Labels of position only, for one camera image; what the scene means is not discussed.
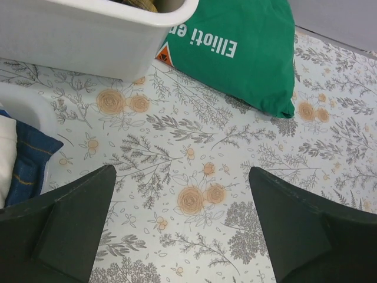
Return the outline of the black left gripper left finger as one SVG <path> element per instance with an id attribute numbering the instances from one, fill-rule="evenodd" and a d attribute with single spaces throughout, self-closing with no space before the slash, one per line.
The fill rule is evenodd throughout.
<path id="1" fill-rule="evenodd" d="M 1 282 L 88 282 L 115 179 L 102 166 L 1 209 Z"/>

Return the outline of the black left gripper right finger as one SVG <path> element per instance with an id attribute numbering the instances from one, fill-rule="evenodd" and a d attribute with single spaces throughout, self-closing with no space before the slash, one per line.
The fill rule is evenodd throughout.
<path id="1" fill-rule="evenodd" d="M 376 282 L 376 215 L 260 167 L 249 183 L 277 282 Z"/>

